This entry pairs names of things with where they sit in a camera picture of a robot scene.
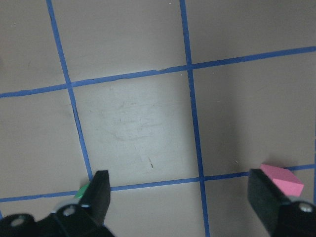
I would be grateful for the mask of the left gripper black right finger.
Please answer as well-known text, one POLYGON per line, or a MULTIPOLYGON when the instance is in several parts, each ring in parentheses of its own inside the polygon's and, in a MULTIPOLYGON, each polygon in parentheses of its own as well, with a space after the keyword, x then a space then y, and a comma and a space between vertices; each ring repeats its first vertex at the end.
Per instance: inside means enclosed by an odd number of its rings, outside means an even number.
POLYGON ((290 199, 261 169, 249 170, 247 198, 267 232, 274 235, 281 207, 291 204, 290 199))

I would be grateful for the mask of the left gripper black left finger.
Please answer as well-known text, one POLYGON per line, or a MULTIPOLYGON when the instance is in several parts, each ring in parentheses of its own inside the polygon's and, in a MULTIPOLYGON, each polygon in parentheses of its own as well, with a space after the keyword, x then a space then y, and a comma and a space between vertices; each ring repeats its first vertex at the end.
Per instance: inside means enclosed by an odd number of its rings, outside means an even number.
POLYGON ((81 197, 79 206, 88 213, 96 224, 103 225, 110 201, 111 187, 109 172, 107 170, 99 170, 95 173, 81 197))

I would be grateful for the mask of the green foam cube near left arm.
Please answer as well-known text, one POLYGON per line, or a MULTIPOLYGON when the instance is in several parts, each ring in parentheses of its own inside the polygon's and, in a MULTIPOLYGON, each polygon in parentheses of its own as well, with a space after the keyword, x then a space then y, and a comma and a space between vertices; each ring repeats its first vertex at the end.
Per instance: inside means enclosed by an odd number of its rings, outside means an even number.
POLYGON ((83 185, 81 188, 79 188, 79 190, 76 192, 74 198, 79 198, 79 199, 82 198, 88 187, 89 187, 89 183, 87 183, 87 184, 83 185))

